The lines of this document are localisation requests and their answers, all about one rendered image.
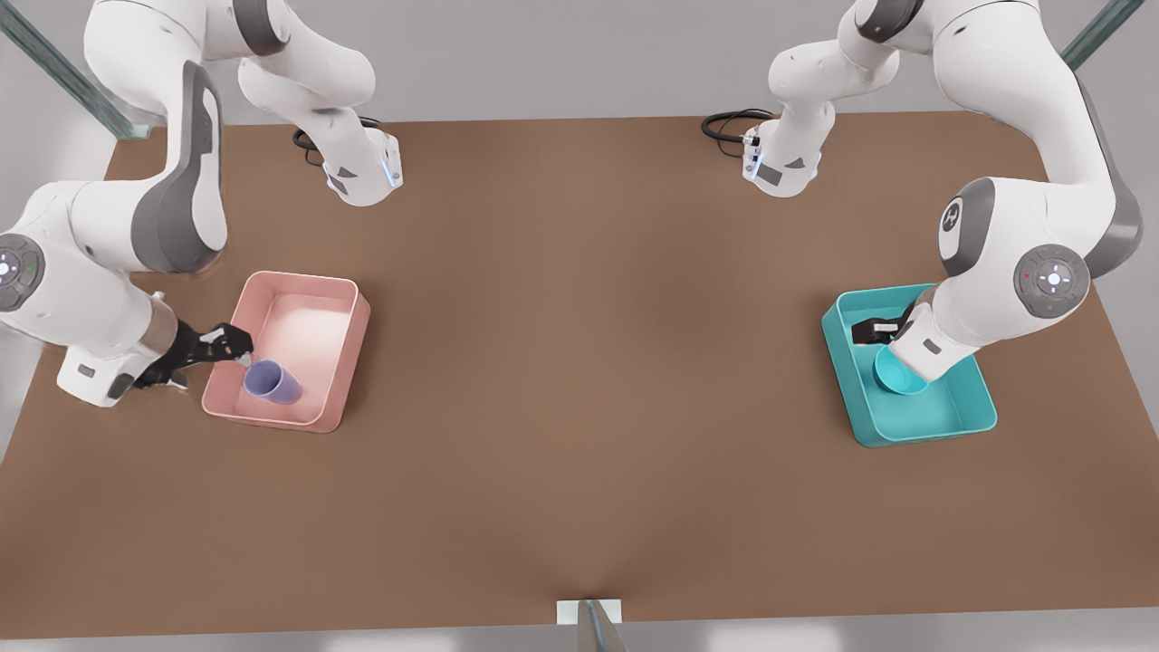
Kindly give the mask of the purple cup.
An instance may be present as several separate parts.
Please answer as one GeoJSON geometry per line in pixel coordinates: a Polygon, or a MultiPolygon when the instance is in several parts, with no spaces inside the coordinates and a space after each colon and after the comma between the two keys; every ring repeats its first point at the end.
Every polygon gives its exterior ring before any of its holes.
{"type": "Polygon", "coordinates": [[[257,360],[245,371],[245,391],[267,403],[290,405],[301,400],[302,384],[277,360],[257,360]]]}

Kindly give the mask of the teal bowl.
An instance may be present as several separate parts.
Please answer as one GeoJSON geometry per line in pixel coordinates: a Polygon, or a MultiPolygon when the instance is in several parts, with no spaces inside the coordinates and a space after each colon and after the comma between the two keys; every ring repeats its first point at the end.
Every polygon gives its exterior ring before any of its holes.
{"type": "Polygon", "coordinates": [[[899,396],[914,396],[926,391],[930,383],[916,375],[889,346],[880,347],[873,362],[873,374],[881,389],[899,396]]]}

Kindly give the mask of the pink rectangular box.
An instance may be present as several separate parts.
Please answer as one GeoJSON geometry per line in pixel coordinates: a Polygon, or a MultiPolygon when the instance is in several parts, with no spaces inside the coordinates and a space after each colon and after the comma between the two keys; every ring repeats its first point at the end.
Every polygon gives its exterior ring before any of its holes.
{"type": "Polygon", "coordinates": [[[245,388],[250,368],[216,362],[202,408],[211,416],[260,427],[330,433],[338,427],[371,308],[348,278],[261,271],[245,281],[232,323],[252,335],[253,368],[274,360],[283,371],[278,404],[245,388]]]}

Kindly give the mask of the teal rectangular box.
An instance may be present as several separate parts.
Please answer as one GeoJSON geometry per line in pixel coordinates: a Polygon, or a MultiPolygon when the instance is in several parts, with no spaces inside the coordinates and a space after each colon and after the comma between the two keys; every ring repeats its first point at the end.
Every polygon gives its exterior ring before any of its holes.
{"type": "Polygon", "coordinates": [[[881,389],[873,374],[877,351],[889,345],[853,345],[853,323],[903,317],[926,288],[916,284],[844,292],[822,317],[851,428],[858,444],[867,448],[949,440],[986,432],[997,424],[996,406],[974,358],[930,381],[926,391],[899,396],[881,389]]]}

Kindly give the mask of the silver frame post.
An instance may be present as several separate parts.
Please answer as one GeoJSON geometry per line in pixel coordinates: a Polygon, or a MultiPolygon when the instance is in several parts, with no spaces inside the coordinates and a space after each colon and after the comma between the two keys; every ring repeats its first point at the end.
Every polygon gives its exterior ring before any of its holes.
{"type": "Polygon", "coordinates": [[[559,627],[576,627],[576,652],[628,652],[618,631],[621,599],[567,599],[556,602],[559,627]]]}
{"type": "Polygon", "coordinates": [[[1096,16],[1060,50],[1060,59],[1067,64],[1067,68],[1073,72],[1080,69],[1114,32],[1117,32],[1118,28],[1143,7],[1143,3],[1146,3],[1146,0],[1106,0],[1105,7],[1098,10],[1096,16]]]}
{"type": "Polygon", "coordinates": [[[10,0],[0,0],[0,32],[3,32],[5,37],[30,61],[45,71],[63,91],[67,91],[71,98],[99,120],[112,137],[145,139],[150,135],[150,125],[137,124],[121,112],[121,109],[107,98],[104,91],[83,76],[70,58],[54,47],[53,42],[32,25],[32,22],[25,19],[10,0]]]}

